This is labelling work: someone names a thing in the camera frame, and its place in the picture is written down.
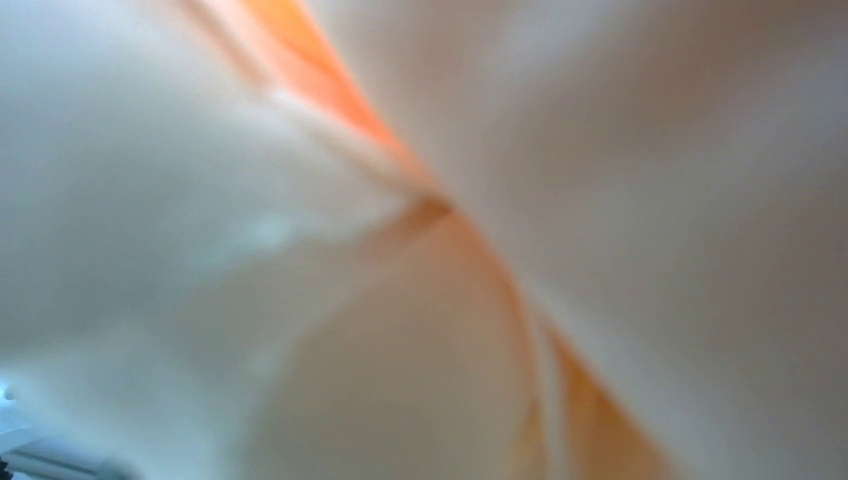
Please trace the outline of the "red paper flower bouquet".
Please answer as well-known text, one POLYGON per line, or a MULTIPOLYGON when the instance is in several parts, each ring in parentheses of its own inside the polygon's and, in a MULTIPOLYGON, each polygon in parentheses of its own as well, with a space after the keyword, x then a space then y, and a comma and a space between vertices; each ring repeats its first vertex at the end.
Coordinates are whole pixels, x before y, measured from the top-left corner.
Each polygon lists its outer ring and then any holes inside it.
POLYGON ((1 475, 843 479, 843 1, 5 1, 1 475))

